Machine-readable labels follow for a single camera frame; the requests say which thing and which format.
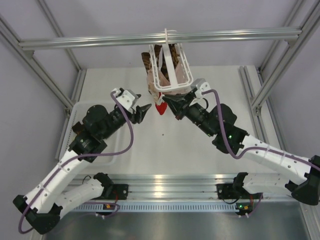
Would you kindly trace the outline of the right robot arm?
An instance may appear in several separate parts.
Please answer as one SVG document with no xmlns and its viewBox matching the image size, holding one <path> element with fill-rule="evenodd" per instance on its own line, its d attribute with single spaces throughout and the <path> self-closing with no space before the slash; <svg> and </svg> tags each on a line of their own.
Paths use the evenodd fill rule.
<svg viewBox="0 0 320 240">
<path fill-rule="evenodd" d="M 273 147 L 235 126 L 237 116 L 220 103 L 216 90 L 216 106 L 207 111 L 198 103 L 193 92 L 164 95 L 163 100 L 177 120 L 189 119 L 209 137 L 212 144 L 222 153 L 234 159 L 246 158 L 265 166 L 273 173 L 240 172 L 233 180 L 233 192 L 238 198 L 249 194 L 288 195 L 307 205 L 316 206 L 320 201 L 320 157 L 297 156 Z"/>
</svg>

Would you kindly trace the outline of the red sock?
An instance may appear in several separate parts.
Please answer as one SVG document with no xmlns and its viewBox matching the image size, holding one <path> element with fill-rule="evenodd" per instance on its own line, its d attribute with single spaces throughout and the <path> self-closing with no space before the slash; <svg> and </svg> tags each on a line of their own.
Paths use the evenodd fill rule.
<svg viewBox="0 0 320 240">
<path fill-rule="evenodd" d="M 158 99 L 155 101 L 155 108 L 157 112 L 162 116 L 166 109 L 168 107 L 168 104 L 163 100 L 162 96 L 159 96 Z"/>
</svg>

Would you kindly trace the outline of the white plastic sock hanger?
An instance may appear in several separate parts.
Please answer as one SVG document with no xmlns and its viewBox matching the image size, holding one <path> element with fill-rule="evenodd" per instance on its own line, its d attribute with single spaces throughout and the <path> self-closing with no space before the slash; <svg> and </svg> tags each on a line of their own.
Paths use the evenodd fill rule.
<svg viewBox="0 0 320 240">
<path fill-rule="evenodd" d="M 171 91 L 191 87 L 191 84 L 194 81 L 194 78 L 192 76 L 190 66 L 189 66 L 189 63 L 188 63 L 188 60 L 187 60 L 187 57 L 186 57 L 186 54 L 185 54 L 185 51 L 183 49 L 182 44 L 169 42 L 169 34 L 173 34 L 176 32 L 177 32 L 176 30 L 167 30 L 167 29 L 165 29 L 162 32 L 164 34 L 164 43 L 161 44 L 162 49 L 160 52 L 158 65 L 157 65 L 157 59 L 156 59 L 156 55 L 155 55 L 155 51 L 154 51 L 155 45 L 154 44 L 149 45 L 148 52 L 150 54 L 150 61 L 151 61 L 151 65 L 152 65 L 152 68 L 150 70 L 152 70 L 152 72 L 153 72 L 153 80 L 154 80 L 153 83 L 154 83 L 154 87 L 161 93 L 171 92 Z M 183 68 L 184 78 L 186 80 L 185 82 L 178 83 L 177 76 L 175 73 L 175 68 L 174 68 L 171 53 L 170 53 L 170 49 L 169 49 L 169 44 L 174 44 L 176 51 L 179 54 L 178 60 L 181 63 L 182 68 Z M 164 56 L 166 67 L 167 67 L 167 72 L 168 72 L 168 76 L 169 76 L 170 85 L 167 85 L 167 86 L 161 86 L 159 74 L 158 74 L 158 71 L 161 71 L 162 56 Z"/>
</svg>

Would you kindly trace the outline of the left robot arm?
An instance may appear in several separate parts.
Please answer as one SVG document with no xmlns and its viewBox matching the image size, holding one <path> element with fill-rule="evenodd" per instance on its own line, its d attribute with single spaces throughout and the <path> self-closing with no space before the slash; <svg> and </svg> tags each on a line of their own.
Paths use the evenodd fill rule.
<svg viewBox="0 0 320 240">
<path fill-rule="evenodd" d="M 73 209 L 89 200 L 106 200 L 113 194 L 114 182 L 103 172 L 65 192 L 69 183 L 97 157 L 126 153 L 134 143 L 133 125 L 140 124 L 152 106 L 136 105 L 140 94 L 122 88 L 113 90 L 110 96 L 115 102 L 114 109 L 108 112 L 101 104 L 91 106 L 82 121 L 73 126 L 76 136 L 51 172 L 33 190 L 13 199 L 13 204 L 22 214 L 18 223 L 20 234 L 28 233 L 22 229 L 24 220 L 32 230 L 45 235 Z M 121 151 L 105 153 L 105 141 L 124 124 L 130 131 L 129 145 Z"/>
</svg>

